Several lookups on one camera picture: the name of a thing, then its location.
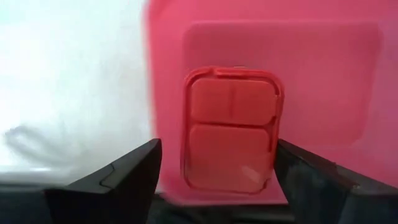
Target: white surface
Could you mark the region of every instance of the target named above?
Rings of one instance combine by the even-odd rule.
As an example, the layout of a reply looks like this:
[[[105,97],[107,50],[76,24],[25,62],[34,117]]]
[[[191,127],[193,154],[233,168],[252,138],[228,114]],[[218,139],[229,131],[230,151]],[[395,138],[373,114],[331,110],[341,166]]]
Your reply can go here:
[[[68,184],[150,139],[143,2],[0,1],[0,182]]]

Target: red plastic container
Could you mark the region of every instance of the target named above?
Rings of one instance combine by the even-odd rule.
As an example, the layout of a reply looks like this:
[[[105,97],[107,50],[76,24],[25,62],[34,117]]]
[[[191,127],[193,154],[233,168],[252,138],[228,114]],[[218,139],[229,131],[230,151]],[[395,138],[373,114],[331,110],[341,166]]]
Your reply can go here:
[[[283,88],[270,73],[206,67],[185,82],[182,172],[214,192],[259,193],[273,170]]]
[[[269,160],[259,148],[245,152],[221,137],[233,134],[220,135],[219,130],[208,134],[212,132],[208,129],[207,136],[200,136],[212,144],[195,143],[199,147],[194,150],[187,147],[187,133],[192,128],[186,123],[203,122],[200,114],[199,119],[197,114],[193,119],[187,116],[194,110],[184,103],[193,91],[187,77],[209,66],[270,72],[284,86],[280,138],[398,187],[394,172],[398,160],[396,2],[153,0],[148,7],[155,125],[164,146],[160,186],[170,201],[185,205],[285,203],[275,175],[268,177],[266,169],[258,168],[264,171],[260,175],[240,169],[245,174],[237,174],[236,181],[243,184],[221,181],[237,172],[228,168],[231,166],[219,166],[222,159],[227,160],[224,164],[242,167],[247,153],[250,158],[257,155],[259,160],[264,159],[264,166],[269,166],[272,156]],[[200,95],[212,90],[222,95],[220,85],[215,89],[205,87]],[[224,102],[217,101],[220,97],[199,97],[207,105],[211,100],[205,99],[213,100],[216,108]],[[231,123],[225,116],[215,119],[217,125],[220,121]],[[215,150],[207,149],[215,148],[215,142],[225,142],[223,150],[213,153]],[[269,150],[272,147],[264,147],[264,152]],[[186,164],[192,159],[200,164],[195,167],[208,170],[200,168],[192,171],[192,176],[187,174],[191,170]],[[198,170],[218,175],[220,181],[198,175]],[[259,182],[265,183],[263,187],[249,184],[253,177],[259,177]]]

